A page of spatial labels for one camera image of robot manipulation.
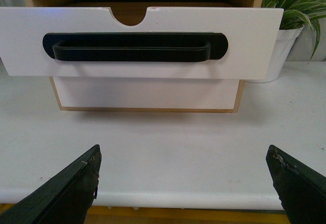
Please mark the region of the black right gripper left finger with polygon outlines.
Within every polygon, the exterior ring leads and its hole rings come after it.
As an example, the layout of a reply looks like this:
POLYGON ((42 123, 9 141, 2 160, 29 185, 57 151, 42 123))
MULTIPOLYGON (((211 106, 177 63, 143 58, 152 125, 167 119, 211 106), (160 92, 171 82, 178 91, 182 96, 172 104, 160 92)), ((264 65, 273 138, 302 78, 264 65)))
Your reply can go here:
POLYGON ((94 145, 1 214, 1 223, 84 223, 97 198, 100 146, 94 145))

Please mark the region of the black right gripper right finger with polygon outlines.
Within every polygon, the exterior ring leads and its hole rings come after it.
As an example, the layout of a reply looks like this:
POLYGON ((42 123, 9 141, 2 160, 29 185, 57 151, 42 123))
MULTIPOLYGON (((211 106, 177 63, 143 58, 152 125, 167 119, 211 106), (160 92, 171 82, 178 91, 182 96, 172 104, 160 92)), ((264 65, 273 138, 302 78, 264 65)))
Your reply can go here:
POLYGON ((274 145, 266 163, 290 223, 325 223, 325 176, 274 145))

